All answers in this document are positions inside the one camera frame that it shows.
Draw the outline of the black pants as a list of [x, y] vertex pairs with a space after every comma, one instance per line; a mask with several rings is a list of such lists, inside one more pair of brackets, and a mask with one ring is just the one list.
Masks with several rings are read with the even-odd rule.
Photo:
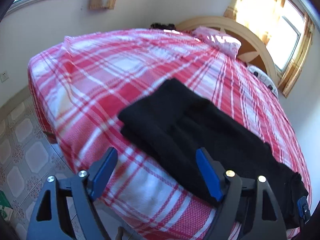
[[210, 156], [243, 178], [266, 177], [287, 229], [299, 225], [297, 202], [308, 192], [299, 173], [273, 157], [269, 143], [244, 128], [176, 79], [123, 109], [121, 134], [153, 157], [182, 187], [212, 206], [196, 163], [196, 151]]

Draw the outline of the green white box on floor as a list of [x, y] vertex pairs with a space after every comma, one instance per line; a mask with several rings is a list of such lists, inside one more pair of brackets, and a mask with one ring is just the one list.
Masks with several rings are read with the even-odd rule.
[[0, 212], [1, 212], [2, 218], [6, 222], [11, 221], [14, 210], [11, 207], [11, 205], [10, 205], [9, 201], [7, 200], [3, 191], [0, 191]]

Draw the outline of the white patterned pillow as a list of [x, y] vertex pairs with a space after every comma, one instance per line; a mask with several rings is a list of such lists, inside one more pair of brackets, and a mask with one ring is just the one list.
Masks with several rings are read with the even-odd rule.
[[272, 79], [263, 72], [260, 68], [249, 65], [247, 67], [248, 71], [251, 72], [258, 80], [260, 80], [273, 94], [278, 98], [278, 90]]

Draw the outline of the red plaid bed sheet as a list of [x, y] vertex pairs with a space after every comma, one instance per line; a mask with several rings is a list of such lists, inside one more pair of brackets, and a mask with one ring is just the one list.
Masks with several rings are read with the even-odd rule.
[[117, 149], [103, 203], [146, 239], [201, 239], [214, 209], [120, 133], [118, 113], [172, 77], [268, 142], [275, 159], [300, 173], [311, 190], [304, 156], [278, 99], [243, 62], [188, 34], [131, 29], [67, 36], [28, 66], [42, 130], [57, 140], [74, 172], [108, 147]]

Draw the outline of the beige wooden headboard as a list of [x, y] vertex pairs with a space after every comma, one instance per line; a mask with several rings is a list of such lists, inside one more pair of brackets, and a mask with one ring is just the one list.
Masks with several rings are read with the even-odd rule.
[[204, 26], [226, 33], [241, 42], [237, 58], [246, 64], [253, 64], [263, 70], [277, 85], [277, 69], [265, 44], [248, 28], [223, 16], [199, 16], [176, 25], [177, 30], [191, 31]]

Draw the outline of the pink floral pillow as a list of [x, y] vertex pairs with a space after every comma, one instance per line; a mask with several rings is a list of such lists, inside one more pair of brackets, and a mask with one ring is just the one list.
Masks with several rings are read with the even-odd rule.
[[209, 46], [218, 49], [233, 60], [236, 59], [242, 45], [238, 39], [216, 29], [204, 26], [196, 28], [191, 34]]

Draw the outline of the window behind headboard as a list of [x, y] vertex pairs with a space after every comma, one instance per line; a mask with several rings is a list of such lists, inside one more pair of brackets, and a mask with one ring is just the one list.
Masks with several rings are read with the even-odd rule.
[[302, 36], [302, 12], [290, 0], [238, 0], [236, 6], [237, 22], [262, 40], [276, 68], [284, 73]]

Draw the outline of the yellow curtain behind headboard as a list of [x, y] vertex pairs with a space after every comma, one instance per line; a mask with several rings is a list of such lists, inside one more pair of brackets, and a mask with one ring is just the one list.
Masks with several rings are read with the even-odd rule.
[[[224, 16], [227, 18], [231, 18], [236, 20], [237, 15], [237, 1], [232, 0], [227, 9], [225, 10]], [[289, 62], [289, 66], [285, 70], [284, 73], [280, 73], [277, 69], [277, 77], [279, 78], [279, 89], [283, 96], [288, 97], [294, 85], [296, 84], [304, 63], [306, 61], [309, 50], [312, 46], [312, 38], [314, 31], [314, 23], [308, 13], [302, 9], [302, 7], [298, 4], [298, 2], [294, 0], [290, 0], [303, 14], [304, 17], [304, 29], [302, 32], [302, 36], [299, 41], [299, 45], [294, 52], [293, 58]]]

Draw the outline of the black item beside bed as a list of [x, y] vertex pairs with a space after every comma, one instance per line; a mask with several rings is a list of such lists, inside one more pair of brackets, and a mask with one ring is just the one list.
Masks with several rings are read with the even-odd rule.
[[172, 23], [152, 23], [150, 29], [160, 29], [160, 30], [176, 30], [176, 27]]

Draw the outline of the white wall socket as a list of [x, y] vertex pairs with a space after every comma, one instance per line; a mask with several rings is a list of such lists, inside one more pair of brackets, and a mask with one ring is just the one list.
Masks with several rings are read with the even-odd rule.
[[7, 72], [7, 71], [2, 72], [2, 73], [0, 74], [0, 78], [1, 78], [1, 82], [7, 81], [7, 79], [9, 78], [8, 72]]

